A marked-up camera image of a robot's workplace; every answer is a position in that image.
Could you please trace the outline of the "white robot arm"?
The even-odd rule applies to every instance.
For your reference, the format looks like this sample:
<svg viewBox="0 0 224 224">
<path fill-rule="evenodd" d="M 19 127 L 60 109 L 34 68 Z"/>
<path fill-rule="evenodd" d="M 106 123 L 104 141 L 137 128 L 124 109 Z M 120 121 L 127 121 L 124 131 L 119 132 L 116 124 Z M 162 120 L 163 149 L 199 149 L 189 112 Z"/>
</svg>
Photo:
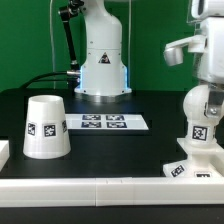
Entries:
<svg viewBox="0 0 224 224">
<path fill-rule="evenodd" d="M 76 92 L 100 99 L 127 94 L 127 73 L 121 60 L 122 26 L 104 0 L 83 0 L 87 50 Z M 188 21 L 195 34 L 165 46 L 168 65 L 183 62 L 183 49 L 195 55 L 196 77 L 209 85 L 206 115 L 218 117 L 224 104 L 224 0 L 190 0 Z"/>
</svg>

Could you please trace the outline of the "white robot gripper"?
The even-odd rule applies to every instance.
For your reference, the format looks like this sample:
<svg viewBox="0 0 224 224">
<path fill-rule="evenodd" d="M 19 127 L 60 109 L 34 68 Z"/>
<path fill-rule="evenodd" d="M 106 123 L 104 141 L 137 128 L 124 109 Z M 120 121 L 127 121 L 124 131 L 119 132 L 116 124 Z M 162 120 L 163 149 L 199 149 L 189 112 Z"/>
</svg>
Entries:
<svg viewBox="0 0 224 224">
<path fill-rule="evenodd" d="M 224 104 L 224 18 L 208 17 L 200 23 L 199 34 L 168 43 L 164 58 L 169 66 L 183 62 L 184 47 L 199 56 L 196 76 L 209 82 L 206 116 L 220 118 Z"/>
</svg>

